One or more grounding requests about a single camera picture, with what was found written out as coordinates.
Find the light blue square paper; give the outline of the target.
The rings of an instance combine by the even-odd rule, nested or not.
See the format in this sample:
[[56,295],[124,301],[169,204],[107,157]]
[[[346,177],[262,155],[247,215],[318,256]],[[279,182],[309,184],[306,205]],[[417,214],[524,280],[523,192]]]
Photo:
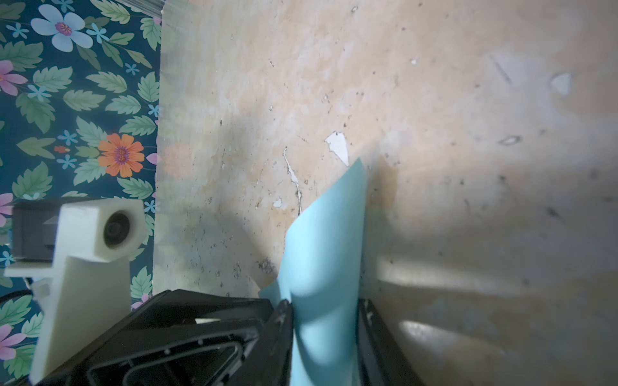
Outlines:
[[352,384],[367,187],[357,161],[288,228],[278,276],[259,293],[293,308],[293,385]]

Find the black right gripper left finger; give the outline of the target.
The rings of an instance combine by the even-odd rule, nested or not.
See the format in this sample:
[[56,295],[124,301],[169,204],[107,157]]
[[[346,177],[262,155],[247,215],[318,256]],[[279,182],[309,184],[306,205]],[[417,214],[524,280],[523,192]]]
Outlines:
[[166,290],[41,385],[288,385],[293,307]]

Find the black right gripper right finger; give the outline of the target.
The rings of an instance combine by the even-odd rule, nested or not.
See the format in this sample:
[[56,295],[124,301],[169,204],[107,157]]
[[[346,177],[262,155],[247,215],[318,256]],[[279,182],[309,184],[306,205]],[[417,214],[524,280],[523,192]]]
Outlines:
[[369,299],[358,302],[357,350],[360,385],[425,384]]

